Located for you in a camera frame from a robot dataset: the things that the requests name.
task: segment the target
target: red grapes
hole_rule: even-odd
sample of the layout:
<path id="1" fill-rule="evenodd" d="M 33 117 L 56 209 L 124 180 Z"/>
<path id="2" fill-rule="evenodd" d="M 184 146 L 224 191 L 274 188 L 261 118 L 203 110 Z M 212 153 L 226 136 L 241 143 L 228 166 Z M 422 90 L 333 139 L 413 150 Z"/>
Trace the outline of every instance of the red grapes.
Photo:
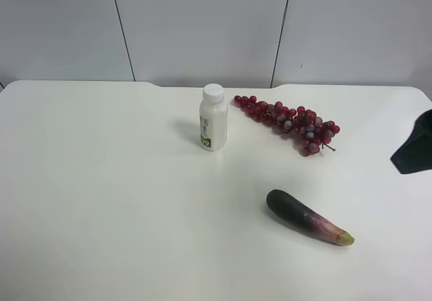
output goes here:
<path id="1" fill-rule="evenodd" d="M 262 122 L 266 126 L 272 126 L 277 134 L 292 133 L 298 139 L 302 147 L 302 155 L 315 155 L 324 146 L 328 146 L 331 139 L 340 132 L 340 127 L 334 121 L 326 121 L 317 114 L 304 107 L 289 109 L 280 101 L 268 104 L 257 101 L 257 97 L 234 97 L 234 105 L 242 108 L 245 114 L 256 122 Z"/>

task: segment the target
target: plastic bottle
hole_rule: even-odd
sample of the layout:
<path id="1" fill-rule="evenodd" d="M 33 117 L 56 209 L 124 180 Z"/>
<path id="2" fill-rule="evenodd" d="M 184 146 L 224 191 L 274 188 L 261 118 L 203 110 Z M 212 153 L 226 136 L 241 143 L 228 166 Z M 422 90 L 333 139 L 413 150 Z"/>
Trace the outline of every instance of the plastic bottle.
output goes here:
<path id="1" fill-rule="evenodd" d="M 223 87 L 209 84 L 202 90 L 200 105 L 201 144 L 207 151 L 222 148 L 227 141 L 228 106 L 223 100 Z"/>

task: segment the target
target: eggplant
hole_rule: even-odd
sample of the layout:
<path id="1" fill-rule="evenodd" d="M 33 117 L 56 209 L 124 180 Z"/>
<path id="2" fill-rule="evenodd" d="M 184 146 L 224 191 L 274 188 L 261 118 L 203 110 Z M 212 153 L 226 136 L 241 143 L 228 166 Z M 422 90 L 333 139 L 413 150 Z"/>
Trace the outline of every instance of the eggplant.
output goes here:
<path id="1" fill-rule="evenodd" d="M 354 243 L 354 238 L 348 232 L 336 227 L 287 192 L 271 191 L 267 195 L 267 205 L 279 218 L 314 238 L 339 246 Z"/>

